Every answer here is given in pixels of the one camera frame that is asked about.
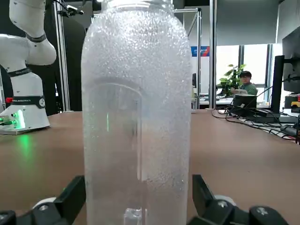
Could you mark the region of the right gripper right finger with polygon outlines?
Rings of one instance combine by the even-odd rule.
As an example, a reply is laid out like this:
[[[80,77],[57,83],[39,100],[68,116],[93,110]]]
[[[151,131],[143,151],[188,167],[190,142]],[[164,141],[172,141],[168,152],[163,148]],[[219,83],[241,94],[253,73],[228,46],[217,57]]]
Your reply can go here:
[[[226,199],[217,198],[199,174],[192,175],[192,196],[197,216],[189,225],[286,225],[288,222],[275,209],[253,206],[240,209]]]

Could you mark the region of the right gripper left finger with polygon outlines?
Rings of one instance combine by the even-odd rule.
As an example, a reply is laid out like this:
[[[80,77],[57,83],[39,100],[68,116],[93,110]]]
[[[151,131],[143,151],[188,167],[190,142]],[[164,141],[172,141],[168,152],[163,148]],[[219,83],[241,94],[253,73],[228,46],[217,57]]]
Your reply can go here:
[[[85,177],[76,176],[53,201],[38,204],[17,216],[14,211],[0,212],[2,225],[71,225],[86,201]]]

